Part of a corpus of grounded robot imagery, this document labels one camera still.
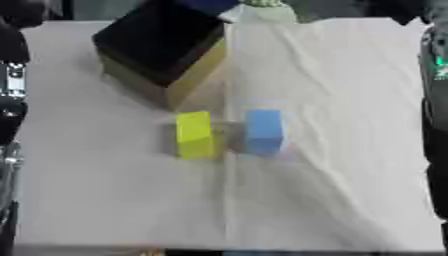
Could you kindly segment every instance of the cloth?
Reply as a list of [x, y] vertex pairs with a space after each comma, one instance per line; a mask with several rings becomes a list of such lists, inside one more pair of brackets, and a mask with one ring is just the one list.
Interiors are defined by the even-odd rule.
[[442, 249], [421, 148], [420, 24], [232, 27], [229, 65], [184, 110], [240, 122], [274, 108], [288, 133], [274, 158], [229, 149], [217, 161], [174, 157], [173, 114], [102, 74], [90, 36], [106, 25], [26, 31], [20, 247]]

